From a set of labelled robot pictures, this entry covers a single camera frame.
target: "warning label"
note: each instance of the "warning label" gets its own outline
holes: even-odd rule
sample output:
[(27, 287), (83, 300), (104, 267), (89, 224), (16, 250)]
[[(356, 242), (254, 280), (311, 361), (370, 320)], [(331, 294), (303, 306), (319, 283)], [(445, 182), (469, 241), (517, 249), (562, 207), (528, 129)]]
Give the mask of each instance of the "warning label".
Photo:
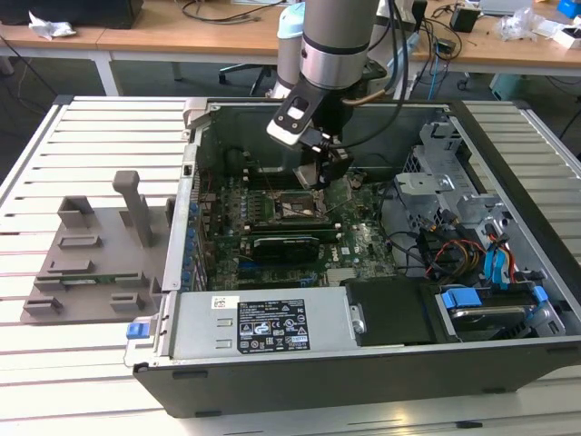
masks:
[(238, 351), (309, 350), (304, 300), (238, 303)]

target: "motherboard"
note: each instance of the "motherboard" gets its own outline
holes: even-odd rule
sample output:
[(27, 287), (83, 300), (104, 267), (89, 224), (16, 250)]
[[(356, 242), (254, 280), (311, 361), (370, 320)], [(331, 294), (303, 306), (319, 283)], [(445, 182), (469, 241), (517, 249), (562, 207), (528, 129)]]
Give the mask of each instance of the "motherboard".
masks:
[(206, 290), (338, 286), (396, 273), (378, 225), (378, 184), (365, 183), (366, 174), (347, 173), (320, 191), (254, 177), (260, 182), (201, 173)]

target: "desk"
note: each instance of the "desk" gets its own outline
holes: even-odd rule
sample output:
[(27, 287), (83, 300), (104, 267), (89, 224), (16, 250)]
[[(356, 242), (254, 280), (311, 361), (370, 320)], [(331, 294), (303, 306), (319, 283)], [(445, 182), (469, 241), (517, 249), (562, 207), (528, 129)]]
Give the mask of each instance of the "desk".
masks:
[[(428, 16), (444, 0), (428, 3)], [(548, 18), (564, 19), (556, 11), (556, 0), (536, 4), (536, 11)], [(219, 17), (237, 14), (251, 5), (208, 3), (204, 16)], [(280, 7), (260, 11), (262, 20), (244, 25), (210, 25), (182, 14), (173, 0), (145, 0), (135, 26), (131, 30), (79, 28), (79, 34), (46, 41), (25, 26), (3, 26), (2, 32), (23, 56), (63, 57), (93, 60), (107, 95), (121, 94), (111, 62), (115, 60), (276, 64)], [(439, 18), (443, 23), (449, 15)], [(449, 71), (466, 73), (504, 73), (538, 75), (581, 75), (581, 50), (564, 50), (553, 41), (538, 37), (536, 42), (502, 42), (492, 32), (497, 22), (493, 17), (480, 18), (471, 34), (462, 34), (464, 46), (460, 56), (449, 65)], [(436, 32), (448, 31), (436, 25)], [(410, 77), (428, 58), (427, 37), (411, 56)], [(0, 55), (11, 55), (0, 45)]]
[[(208, 3), (201, 14), (228, 16), (254, 7)], [(123, 93), (111, 66), (115, 60), (276, 64), (276, 32), (282, 9), (260, 11), (259, 22), (210, 25), (183, 15), (173, 0), (145, 0), (130, 30), (79, 27), (77, 35), (53, 41), (37, 36), (27, 26), (4, 25), (0, 32), (22, 56), (94, 61), (105, 93), (115, 96)], [(9, 55), (14, 54), (0, 44), (0, 56)]]
[[(430, 1), (426, 17), (434, 9), (449, 2)], [(535, 12), (547, 19), (570, 23), (564, 15), (556, 10), (557, 0), (535, 4)], [(451, 14), (443, 14), (438, 21), (449, 24)], [(483, 16), (479, 18), (470, 34), (459, 34), (462, 37), (462, 52), (448, 70), (463, 73), (490, 74), (535, 74), (535, 75), (581, 75), (581, 50), (566, 50), (552, 40), (538, 36), (535, 42), (529, 40), (500, 40), (494, 32), (497, 18)], [(441, 25), (434, 25), (438, 37), (456, 42), (457, 38)], [(421, 70), (428, 58), (428, 38), (422, 32), (421, 42), (412, 56), (410, 72)]]

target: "white tissue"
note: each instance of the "white tissue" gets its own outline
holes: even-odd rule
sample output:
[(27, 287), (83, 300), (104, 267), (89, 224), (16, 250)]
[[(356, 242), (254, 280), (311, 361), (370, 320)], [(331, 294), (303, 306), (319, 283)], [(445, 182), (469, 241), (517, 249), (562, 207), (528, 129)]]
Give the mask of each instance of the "white tissue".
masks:
[(42, 36), (49, 41), (52, 41), (53, 37), (76, 34), (69, 23), (51, 23), (50, 21), (36, 18), (30, 11), (28, 14), (30, 15), (30, 25), (28, 25), (28, 27), (33, 29), (37, 35)]

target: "blue clip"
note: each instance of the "blue clip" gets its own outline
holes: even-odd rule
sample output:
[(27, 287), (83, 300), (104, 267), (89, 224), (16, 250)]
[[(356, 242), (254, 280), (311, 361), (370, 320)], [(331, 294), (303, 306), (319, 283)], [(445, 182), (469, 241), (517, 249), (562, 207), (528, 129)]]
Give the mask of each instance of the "blue clip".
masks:
[(545, 292), (545, 288), (543, 288), (542, 286), (535, 286), (533, 288), (533, 294), (537, 298), (539, 304), (542, 302), (548, 302), (547, 292)]
[(482, 301), (475, 288), (452, 288), (442, 293), (442, 300), (446, 309), (458, 307), (478, 307)]
[(148, 322), (130, 322), (127, 326), (127, 339), (147, 339), (149, 338)]
[(508, 289), (508, 283), (502, 278), (502, 268), (506, 259), (505, 252), (501, 250), (489, 250), (484, 258), (484, 277), (498, 284), (501, 289)]

